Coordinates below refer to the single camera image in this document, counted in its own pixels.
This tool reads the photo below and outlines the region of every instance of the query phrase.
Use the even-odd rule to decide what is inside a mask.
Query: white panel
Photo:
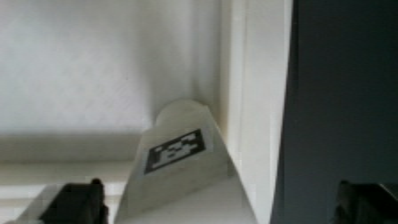
[[[166,166],[153,166],[166,158]],[[130,223],[256,223],[217,124],[194,101],[166,107],[143,135],[116,218],[116,224]]]
[[[265,224],[276,189],[292,0],[226,0],[223,7],[223,128],[255,213]]]

